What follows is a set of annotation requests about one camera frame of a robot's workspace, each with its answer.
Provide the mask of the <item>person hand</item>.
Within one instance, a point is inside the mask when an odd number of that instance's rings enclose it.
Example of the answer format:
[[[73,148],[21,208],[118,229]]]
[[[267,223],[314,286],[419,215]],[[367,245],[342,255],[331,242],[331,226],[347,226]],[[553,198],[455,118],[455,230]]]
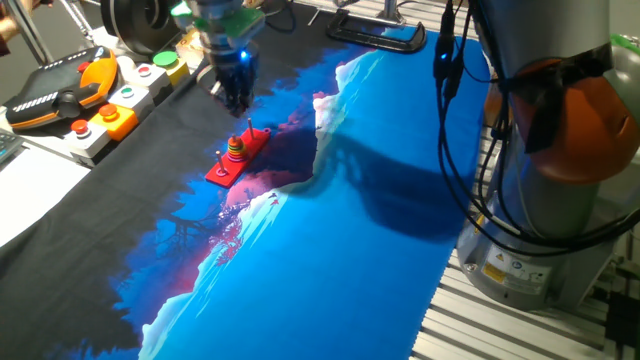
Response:
[[[52,7],[53,0],[20,0],[20,3],[31,15],[35,9],[40,6]],[[20,33],[18,25],[13,20],[13,17],[9,14],[9,11],[5,5],[1,6],[1,45],[6,46],[7,43],[16,35]]]

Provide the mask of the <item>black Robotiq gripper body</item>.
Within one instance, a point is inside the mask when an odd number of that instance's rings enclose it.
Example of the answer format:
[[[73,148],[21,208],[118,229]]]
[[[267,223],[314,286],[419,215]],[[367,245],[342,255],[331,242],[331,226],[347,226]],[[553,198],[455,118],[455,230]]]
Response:
[[[216,80],[227,94],[252,94],[258,77],[259,51],[256,44],[214,56]]]

